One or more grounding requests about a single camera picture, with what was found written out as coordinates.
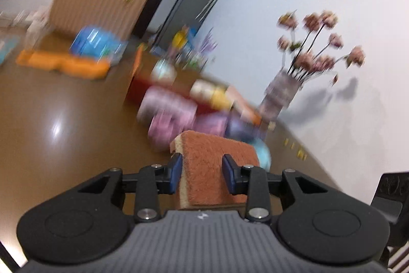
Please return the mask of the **red orange cardboard box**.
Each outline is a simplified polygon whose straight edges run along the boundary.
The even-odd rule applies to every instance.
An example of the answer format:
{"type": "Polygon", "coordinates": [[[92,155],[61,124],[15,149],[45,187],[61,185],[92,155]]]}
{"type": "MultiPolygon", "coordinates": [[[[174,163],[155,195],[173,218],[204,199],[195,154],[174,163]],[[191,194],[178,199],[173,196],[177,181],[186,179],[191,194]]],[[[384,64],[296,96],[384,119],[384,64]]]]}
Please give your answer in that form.
{"type": "Polygon", "coordinates": [[[150,79],[151,71],[154,65],[160,58],[150,53],[150,48],[144,43],[137,46],[134,65],[132,68],[132,78],[126,94],[126,100],[139,106],[143,100],[143,97],[151,86],[160,86],[164,89],[172,91],[176,94],[183,96],[186,99],[192,100],[198,104],[197,113],[209,114],[217,112],[212,109],[207,103],[202,103],[195,98],[192,98],[189,93],[191,87],[196,80],[205,80],[222,86],[226,89],[225,94],[233,102],[233,105],[237,107],[237,112],[249,123],[254,125],[260,125],[262,118],[260,114],[247,102],[234,87],[226,85],[222,82],[215,81],[209,77],[201,75],[201,73],[189,69],[182,69],[177,67],[177,77],[173,84],[167,84],[165,82],[155,82],[150,79]]]}

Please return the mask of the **pink satin scrunchie bow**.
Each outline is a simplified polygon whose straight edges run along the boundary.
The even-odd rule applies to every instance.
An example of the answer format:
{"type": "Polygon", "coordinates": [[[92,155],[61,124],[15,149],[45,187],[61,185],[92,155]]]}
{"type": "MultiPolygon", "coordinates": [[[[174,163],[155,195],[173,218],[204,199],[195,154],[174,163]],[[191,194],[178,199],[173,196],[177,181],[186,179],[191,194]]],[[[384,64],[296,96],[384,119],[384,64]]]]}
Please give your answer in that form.
{"type": "Polygon", "coordinates": [[[148,138],[153,148],[158,151],[167,150],[179,134],[192,128],[195,119],[195,116],[155,114],[148,129],[148,138]]]}

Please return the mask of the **orange scouring sponge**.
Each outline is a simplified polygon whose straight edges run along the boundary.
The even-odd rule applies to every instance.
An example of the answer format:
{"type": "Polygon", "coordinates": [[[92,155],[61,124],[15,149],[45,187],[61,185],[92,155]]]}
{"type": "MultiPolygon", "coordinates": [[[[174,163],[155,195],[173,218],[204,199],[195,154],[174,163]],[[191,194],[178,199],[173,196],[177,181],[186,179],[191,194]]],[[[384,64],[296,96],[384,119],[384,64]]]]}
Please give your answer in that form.
{"type": "Polygon", "coordinates": [[[238,209],[244,206],[246,196],[230,195],[228,191],[222,158],[228,154],[238,166],[258,166],[259,160],[251,145],[189,130],[173,139],[170,151],[183,157],[182,175],[174,200],[177,209],[238,209]]]}

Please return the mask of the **pink ribbed suitcase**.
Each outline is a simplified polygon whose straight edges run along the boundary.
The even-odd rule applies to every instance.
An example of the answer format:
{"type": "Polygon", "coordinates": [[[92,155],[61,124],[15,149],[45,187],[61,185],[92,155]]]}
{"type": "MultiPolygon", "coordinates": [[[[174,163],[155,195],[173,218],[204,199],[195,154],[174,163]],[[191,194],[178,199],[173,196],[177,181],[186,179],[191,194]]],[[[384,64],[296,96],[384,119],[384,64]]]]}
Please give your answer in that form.
{"type": "Polygon", "coordinates": [[[53,0],[49,23],[66,35],[86,26],[102,28],[120,40],[130,38],[147,0],[53,0]]]}

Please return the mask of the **cluttered storage rack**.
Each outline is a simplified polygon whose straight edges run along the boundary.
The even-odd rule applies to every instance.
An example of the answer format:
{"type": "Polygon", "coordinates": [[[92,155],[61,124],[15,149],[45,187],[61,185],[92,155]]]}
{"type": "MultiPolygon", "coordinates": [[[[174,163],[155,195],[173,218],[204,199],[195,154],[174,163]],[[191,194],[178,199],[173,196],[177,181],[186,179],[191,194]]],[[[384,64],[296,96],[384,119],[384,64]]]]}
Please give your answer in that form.
{"type": "Polygon", "coordinates": [[[213,28],[208,31],[202,41],[198,40],[196,34],[196,30],[183,25],[174,34],[167,49],[156,44],[151,48],[150,53],[168,59],[183,69],[202,72],[208,63],[215,60],[215,57],[211,57],[211,53],[218,44],[213,40],[213,28]]]}

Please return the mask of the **light blue plush toy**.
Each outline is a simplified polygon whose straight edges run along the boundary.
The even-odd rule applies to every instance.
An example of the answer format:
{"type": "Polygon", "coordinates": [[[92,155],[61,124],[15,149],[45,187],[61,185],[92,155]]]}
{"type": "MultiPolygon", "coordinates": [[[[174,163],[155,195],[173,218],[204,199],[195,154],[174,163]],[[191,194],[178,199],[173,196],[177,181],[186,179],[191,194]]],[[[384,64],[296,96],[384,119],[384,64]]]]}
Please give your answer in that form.
{"type": "Polygon", "coordinates": [[[272,165],[272,159],[270,150],[265,142],[259,138],[253,138],[250,139],[247,143],[254,148],[259,160],[260,167],[269,172],[272,165]]]}

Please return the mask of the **dark grey refrigerator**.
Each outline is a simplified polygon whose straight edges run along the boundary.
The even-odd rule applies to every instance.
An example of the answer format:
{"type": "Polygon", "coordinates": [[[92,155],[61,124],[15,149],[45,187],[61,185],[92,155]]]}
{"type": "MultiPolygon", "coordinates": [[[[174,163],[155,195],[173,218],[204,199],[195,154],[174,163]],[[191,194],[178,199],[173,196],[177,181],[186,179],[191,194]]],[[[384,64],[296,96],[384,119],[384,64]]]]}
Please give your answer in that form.
{"type": "Polygon", "coordinates": [[[187,26],[198,31],[218,0],[177,0],[157,34],[154,45],[166,50],[174,35],[187,26]]]}

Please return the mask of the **orange cloth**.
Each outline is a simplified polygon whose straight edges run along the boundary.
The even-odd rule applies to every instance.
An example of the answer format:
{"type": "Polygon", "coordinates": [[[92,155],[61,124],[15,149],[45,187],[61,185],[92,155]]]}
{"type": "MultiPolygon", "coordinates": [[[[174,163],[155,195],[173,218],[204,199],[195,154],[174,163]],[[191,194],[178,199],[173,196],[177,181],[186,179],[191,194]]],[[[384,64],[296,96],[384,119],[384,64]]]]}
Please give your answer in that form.
{"type": "Polygon", "coordinates": [[[99,80],[107,76],[110,63],[106,60],[94,60],[73,56],[68,53],[23,50],[16,59],[20,66],[43,71],[57,71],[72,77],[99,80]]]}

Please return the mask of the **blue tissue pack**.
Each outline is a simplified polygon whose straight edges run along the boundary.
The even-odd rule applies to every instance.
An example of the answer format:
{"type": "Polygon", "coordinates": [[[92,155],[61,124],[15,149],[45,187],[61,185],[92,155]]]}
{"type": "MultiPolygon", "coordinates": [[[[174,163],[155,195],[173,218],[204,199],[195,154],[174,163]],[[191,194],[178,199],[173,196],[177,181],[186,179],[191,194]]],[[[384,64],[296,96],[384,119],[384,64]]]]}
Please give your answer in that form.
{"type": "Polygon", "coordinates": [[[128,46],[113,33],[99,27],[86,26],[76,35],[70,47],[71,54],[92,58],[95,61],[107,61],[117,65],[128,46]]]}

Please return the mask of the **purple cloth pouch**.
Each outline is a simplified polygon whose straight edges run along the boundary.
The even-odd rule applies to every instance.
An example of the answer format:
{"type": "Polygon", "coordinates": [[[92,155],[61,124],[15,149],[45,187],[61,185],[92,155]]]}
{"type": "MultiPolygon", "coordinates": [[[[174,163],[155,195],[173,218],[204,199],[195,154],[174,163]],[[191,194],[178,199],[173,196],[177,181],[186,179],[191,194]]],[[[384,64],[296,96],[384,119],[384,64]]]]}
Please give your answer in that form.
{"type": "Polygon", "coordinates": [[[221,113],[198,116],[194,122],[193,130],[246,143],[255,139],[264,140],[266,138],[266,131],[260,127],[256,127],[256,125],[237,116],[221,113]]]}

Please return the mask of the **yellow crumbs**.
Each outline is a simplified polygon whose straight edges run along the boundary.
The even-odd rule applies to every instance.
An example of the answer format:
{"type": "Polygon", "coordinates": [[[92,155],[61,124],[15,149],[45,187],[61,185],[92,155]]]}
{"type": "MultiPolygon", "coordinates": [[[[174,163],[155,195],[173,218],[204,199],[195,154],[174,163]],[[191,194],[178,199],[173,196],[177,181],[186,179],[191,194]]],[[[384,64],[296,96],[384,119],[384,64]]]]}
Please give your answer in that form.
{"type": "Polygon", "coordinates": [[[304,149],[304,147],[295,140],[285,138],[283,140],[283,146],[288,148],[291,152],[293,152],[295,154],[295,157],[300,161],[306,161],[307,158],[309,157],[309,154],[304,149]]]}

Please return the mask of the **pink fuzzy vase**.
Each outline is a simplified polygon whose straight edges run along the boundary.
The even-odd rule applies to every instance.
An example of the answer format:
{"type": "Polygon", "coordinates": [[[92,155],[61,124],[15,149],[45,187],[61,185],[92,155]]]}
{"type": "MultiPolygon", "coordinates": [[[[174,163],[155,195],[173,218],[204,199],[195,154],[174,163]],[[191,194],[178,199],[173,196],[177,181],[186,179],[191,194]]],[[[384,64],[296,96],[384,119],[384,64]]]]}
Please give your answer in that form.
{"type": "Polygon", "coordinates": [[[288,108],[299,91],[301,82],[282,69],[265,90],[265,96],[258,111],[265,121],[276,121],[282,110],[288,108]]]}

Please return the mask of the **white green mesh ball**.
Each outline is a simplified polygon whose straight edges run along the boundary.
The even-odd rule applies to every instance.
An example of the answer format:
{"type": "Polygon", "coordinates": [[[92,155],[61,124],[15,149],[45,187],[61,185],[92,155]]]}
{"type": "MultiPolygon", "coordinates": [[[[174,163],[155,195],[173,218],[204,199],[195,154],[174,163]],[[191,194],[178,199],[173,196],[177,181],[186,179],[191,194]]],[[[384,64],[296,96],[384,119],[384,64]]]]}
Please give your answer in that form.
{"type": "Polygon", "coordinates": [[[173,84],[176,77],[177,71],[174,66],[165,59],[157,61],[150,74],[151,80],[167,84],[173,84]]]}

